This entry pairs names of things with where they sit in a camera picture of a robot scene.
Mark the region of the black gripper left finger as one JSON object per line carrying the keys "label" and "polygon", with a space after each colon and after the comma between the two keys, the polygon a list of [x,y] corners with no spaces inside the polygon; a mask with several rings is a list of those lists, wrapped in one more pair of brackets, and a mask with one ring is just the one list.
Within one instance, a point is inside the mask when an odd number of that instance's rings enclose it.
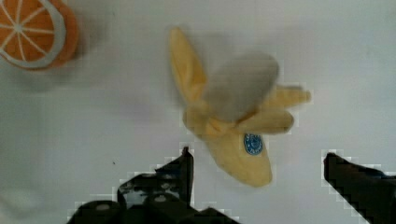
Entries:
{"label": "black gripper left finger", "polygon": [[142,173],[121,184],[117,190],[117,200],[122,207],[141,205],[149,197],[168,193],[181,201],[191,201],[194,172],[194,157],[188,147],[183,147],[181,155],[157,168],[154,173]]}

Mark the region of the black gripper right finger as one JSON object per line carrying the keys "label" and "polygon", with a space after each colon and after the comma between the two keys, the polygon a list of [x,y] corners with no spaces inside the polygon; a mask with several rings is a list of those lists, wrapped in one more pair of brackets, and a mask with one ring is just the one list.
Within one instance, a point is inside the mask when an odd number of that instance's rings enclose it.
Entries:
{"label": "black gripper right finger", "polygon": [[395,224],[394,175],[352,163],[335,153],[323,160],[324,179],[369,224]]}

